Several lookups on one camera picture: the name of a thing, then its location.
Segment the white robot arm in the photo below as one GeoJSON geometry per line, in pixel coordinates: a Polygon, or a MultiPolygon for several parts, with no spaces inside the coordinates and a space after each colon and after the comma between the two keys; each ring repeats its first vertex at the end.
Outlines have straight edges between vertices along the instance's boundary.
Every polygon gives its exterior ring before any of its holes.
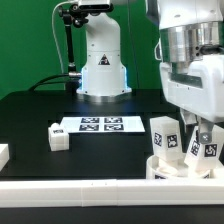
{"type": "MultiPolygon", "coordinates": [[[[120,27],[107,13],[120,0],[78,0],[87,18],[87,62],[79,92],[115,97],[128,92],[121,70],[120,27]]],[[[224,0],[145,0],[146,15],[159,27],[154,49],[165,99],[198,123],[203,144],[224,121],[224,0]]]]}

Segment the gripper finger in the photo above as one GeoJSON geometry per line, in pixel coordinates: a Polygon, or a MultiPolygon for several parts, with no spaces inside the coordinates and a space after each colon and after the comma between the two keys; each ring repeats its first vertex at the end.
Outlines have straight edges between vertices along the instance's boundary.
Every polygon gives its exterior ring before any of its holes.
{"type": "Polygon", "coordinates": [[[181,110],[181,117],[185,125],[193,125],[197,123],[196,116],[185,109],[181,110]]]}
{"type": "Polygon", "coordinates": [[[202,117],[198,117],[197,121],[198,121],[198,141],[201,144],[211,143],[214,123],[202,117]]]}

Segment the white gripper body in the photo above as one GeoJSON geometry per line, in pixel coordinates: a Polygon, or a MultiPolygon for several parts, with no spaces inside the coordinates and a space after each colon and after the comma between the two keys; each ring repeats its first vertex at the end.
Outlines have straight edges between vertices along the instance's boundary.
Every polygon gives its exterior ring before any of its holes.
{"type": "Polygon", "coordinates": [[[224,55],[206,55],[189,65],[187,77],[197,77],[200,86],[173,81],[169,63],[160,63],[160,77],[168,102],[210,122],[224,121],[224,55]]]}

